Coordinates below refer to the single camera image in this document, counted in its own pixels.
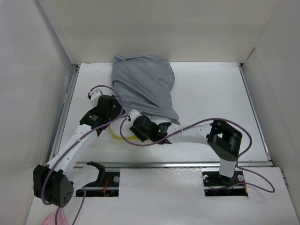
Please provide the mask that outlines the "grey pillowcase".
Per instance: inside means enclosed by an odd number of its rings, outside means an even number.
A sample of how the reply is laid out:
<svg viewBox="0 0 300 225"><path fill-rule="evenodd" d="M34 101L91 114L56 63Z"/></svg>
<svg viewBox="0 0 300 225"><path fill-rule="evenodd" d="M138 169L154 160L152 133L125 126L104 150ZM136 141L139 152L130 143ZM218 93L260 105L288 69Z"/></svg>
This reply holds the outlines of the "grey pillowcase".
<svg viewBox="0 0 300 225"><path fill-rule="evenodd" d="M146 54L114 56L112 86L127 113L136 109L143 115L179 124L171 96L174 82L174 72L168 60Z"/></svg>

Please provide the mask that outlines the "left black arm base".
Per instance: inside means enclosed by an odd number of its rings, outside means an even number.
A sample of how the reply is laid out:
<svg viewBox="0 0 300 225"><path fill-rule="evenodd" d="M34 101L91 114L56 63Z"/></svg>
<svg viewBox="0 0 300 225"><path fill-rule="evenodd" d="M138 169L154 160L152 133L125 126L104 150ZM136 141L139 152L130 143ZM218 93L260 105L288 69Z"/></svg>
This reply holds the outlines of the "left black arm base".
<svg viewBox="0 0 300 225"><path fill-rule="evenodd" d="M88 162L75 175L73 180L77 197L118 197L120 172L109 171L105 166Z"/></svg>

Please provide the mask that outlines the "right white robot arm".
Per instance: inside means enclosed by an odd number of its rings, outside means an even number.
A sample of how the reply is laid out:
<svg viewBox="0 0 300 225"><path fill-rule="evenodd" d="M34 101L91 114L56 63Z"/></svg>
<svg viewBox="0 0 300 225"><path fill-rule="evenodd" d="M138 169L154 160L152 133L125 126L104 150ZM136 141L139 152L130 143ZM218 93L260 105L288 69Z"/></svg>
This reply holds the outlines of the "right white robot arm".
<svg viewBox="0 0 300 225"><path fill-rule="evenodd" d="M150 140L157 144L197 143L210 146L220 158L218 181L227 185L234 179L242 133L225 121L213 120L208 124L184 128L170 122L157 124L146 116L139 116L130 130L142 142Z"/></svg>

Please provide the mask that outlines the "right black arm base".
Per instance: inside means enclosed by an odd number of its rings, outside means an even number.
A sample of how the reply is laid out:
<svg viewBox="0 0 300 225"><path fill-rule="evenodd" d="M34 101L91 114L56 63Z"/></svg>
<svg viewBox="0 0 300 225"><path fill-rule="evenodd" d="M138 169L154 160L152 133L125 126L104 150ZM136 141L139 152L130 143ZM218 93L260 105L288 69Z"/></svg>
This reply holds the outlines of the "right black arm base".
<svg viewBox="0 0 300 225"><path fill-rule="evenodd" d="M231 178L220 175L218 171L203 171L203 186L206 197L246 196L248 191L242 171L235 171Z"/></svg>

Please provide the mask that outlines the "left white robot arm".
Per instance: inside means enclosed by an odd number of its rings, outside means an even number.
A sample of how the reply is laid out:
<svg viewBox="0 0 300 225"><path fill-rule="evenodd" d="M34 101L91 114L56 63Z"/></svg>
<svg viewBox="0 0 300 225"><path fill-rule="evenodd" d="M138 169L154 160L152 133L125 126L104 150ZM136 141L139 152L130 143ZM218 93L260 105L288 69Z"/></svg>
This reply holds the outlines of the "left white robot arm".
<svg viewBox="0 0 300 225"><path fill-rule="evenodd" d="M122 105L114 95L101 95L97 105L80 120L71 139L45 165L37 165L33 171L35 197L45 205L65 207L74 193L92 183L100 186L105 181L105 166L90 161L75 172L75 164L88 146L100 134L124 114Z"/></svg>

